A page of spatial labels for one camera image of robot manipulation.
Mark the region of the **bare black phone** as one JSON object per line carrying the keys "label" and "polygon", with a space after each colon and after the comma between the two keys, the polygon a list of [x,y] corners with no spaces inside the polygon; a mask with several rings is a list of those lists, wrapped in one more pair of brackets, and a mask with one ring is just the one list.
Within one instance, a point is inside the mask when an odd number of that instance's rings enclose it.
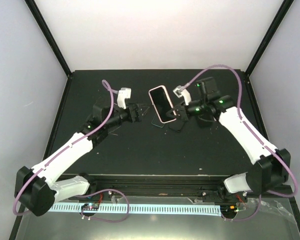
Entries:
{"label": "bare black phone", "polygon": [[185,126],[186,122],[176,119],[175,121],[172,121],[168,124],[168,127],[170,130],[175,131],[175,132],[180,132],[183,127]]}

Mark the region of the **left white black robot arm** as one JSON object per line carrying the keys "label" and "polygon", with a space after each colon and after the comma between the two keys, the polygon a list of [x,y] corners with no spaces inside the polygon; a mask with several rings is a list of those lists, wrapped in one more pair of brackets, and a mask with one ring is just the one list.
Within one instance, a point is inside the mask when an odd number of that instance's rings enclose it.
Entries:
{"label": "left white black robot arm", "polygon": [[57,202],[83,196],[93,199],[98,188],[88,174],[67,180],[59,177],[82,156],[97,147],[109,130],[124,122],[140,122],[146,108],[139,103],[128,103],[125,108],[117,105],[93,106],[91,115],[77,132],[55,153],[31,168],[21,167],[16,173],[15,201],[39,217]]}

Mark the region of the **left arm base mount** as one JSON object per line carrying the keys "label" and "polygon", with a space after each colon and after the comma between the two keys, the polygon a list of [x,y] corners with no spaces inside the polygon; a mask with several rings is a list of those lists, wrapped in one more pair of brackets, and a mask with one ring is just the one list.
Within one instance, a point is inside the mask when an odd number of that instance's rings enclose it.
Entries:
{"label": "left arm base mount", "polygon": [[101,196],[107,195],[109,192],[114,192],[112,186],[97,187],[96,189],[89,188],[88,191],[81,195],[74,195],[67,198],[67,200],[99,200]]}

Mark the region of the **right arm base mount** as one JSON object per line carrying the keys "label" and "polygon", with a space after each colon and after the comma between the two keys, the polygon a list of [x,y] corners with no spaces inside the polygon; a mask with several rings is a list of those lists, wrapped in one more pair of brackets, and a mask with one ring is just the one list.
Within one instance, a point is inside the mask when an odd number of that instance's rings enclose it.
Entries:
{"label": "right arm base mount", "polygon": [[246,196],[240,196],[239,193],[230,193],[224,186],[217,186],[216,188],[204,189],[202,188],[198,195],[202,197],[206,202],[215,203],[247,203]]}

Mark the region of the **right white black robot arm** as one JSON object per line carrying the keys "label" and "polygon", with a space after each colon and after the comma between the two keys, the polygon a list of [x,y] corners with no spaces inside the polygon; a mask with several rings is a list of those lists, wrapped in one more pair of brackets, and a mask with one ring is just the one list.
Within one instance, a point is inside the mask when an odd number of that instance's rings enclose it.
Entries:
{"label": "right white black robot arm", "polygon": [[167,112],[169,117],[181,122],[189,121],[192,116],[203,115],[209,122],[219,122],[225,127],[246,152],[251,168],[243,173],[229,176],[218,187],[218,198],[230,201],[238,192],[262,194],[285,183],[289,178],[287,168],[291,155],[284,149],[278,149],[263,137],[236,107],[229,95],[221,95],[213,77],[196,81],[201,95],[200,100],[192,100],[187,89],[177,86],[173,93],[183,102]]}

